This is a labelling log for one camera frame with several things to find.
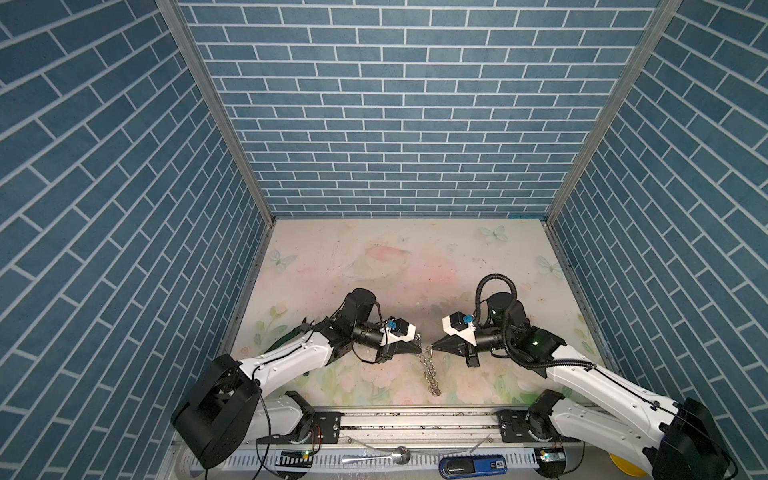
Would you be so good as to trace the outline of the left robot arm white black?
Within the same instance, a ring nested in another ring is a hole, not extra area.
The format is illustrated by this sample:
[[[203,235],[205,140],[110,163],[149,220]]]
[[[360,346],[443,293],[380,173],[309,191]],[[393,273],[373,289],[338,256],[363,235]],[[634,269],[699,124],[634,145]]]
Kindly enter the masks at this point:
[[[171,415],[172,426],[201,467],[217,467],[247,440],[303,439],[310,431],[313,408],[295,392],[275,401],[267,396],[331,365],[356,346],[375,350],[373,364],[400,354],[420,354],[416,327],[402,318],[370,321],[371,313],[379,310],[371,291],[356,288],[331,315],[318,323],[302,321],[261,355],[215,358]]]

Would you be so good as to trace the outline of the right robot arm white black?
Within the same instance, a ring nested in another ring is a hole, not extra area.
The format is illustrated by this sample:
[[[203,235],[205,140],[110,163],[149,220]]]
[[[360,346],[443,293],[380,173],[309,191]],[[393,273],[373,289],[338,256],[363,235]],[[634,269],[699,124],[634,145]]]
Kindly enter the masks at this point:
[[[541,442],[581,440],[638,467],[654,479],[733,479],[738,465],[710,410],[636,385],[599,366],[554,333],[530,323],[515,284],[493,273],[479,282],[474,311],[442,320],[436,351],[479,366],[482,352],[503,357],[592,402],[543,391],[526,412],[529,433]]]

